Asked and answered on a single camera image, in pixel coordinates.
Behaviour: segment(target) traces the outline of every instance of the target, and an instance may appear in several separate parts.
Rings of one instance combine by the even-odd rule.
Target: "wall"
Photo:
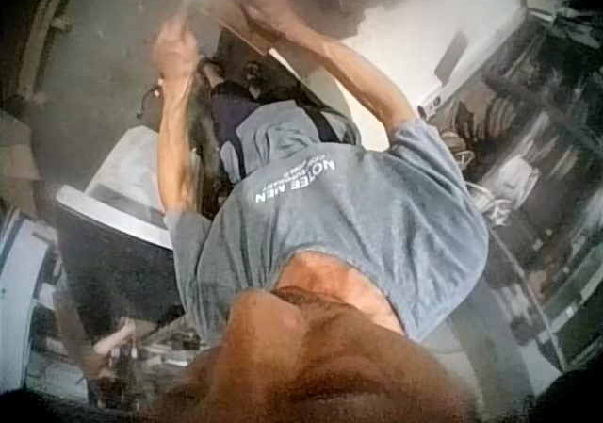
[[[396,0],[389,7],[369,8],[358,34],[344,42],[391,77],[417,107],[441,89],[433,72],[457,31],[463,31],[469,44],[455,73],[484,52],[493,52],[493,44],[518,24],[521,12],[520,0]],[[285,47],[277,49],[291,58]],[[374,129],[371,116],[345,92],[348,107],[342,106],[341,95],[323,72],[304,69],[297,60],[291,65],[319,96],[354,117],[368,148],[386,147],[384,133]]]

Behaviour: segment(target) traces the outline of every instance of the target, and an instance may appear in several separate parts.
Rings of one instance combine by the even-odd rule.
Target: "dark pants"
[[[211,115],[214,119],[214,130],[220,147],[230,142],[236,151],[238,168],[241,179],[247,176],[243,147],[236,129],[245,122],[254,111],[263,105],[277,103],[279,101],[295,100],[308,118],[318,130],[318,138],[323,143],[353,143],[353,139],[344,137],[340,139],[321,109],[304,101],[300,96],[278,98],[272,94],[263,94],[258,100],[254,100],[247,89],[233,81],[224,81],[211,91]]]

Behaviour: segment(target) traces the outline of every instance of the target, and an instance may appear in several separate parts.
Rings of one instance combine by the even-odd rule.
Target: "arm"
[[[379,120],[387,134],[398,131],[415,113],[402,91],[364,57],[341,41],[325,37],[303,24],[284,31],[285,38],[309,53]]]
[[[320,35],[295,15],[288,0],[243,0],[251,19],[308,53],[377,119],[388,134],[415,112],[408,100],[384,73],[340,41]]]
[[[164,96],[157,163],[159,196],[166,211],[194,210],[197,188],[190,159],[187,103],[199,54],[184,13],[164,24],[154,56],[163,75]]]

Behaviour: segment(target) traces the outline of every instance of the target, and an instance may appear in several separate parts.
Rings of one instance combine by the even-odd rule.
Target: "t-shirt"
[[[328,254],[364,274],[415,341],[480,278],[484,219],[437,130],[422,120],[404,123],[385,152],[320,143],[303,110],[287,103],[258,109],[238,133],[255,166],[214,221],[188,211],[166,217],[182,302],[208,343],[220,341],[235,296],[272,290],[299,252]],[[225,162],[230,172],[234,164]]]

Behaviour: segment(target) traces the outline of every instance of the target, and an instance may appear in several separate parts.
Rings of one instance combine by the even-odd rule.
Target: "skin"
[[[311,31],[285,0],[246,0],[250,16],[339,79],[392,133],[414,113],[384,74]],[[186,106],[196,43],[178,15],[162,30],[155,62],[164,81],[159,188],[166,210],[194,210]],[[249,290],[231,307],[221,344],[196,359],[146,415],[152,421],[466,421],[470,400],[403,336],[381,291],[328,255],[296,254],[273,293]]]

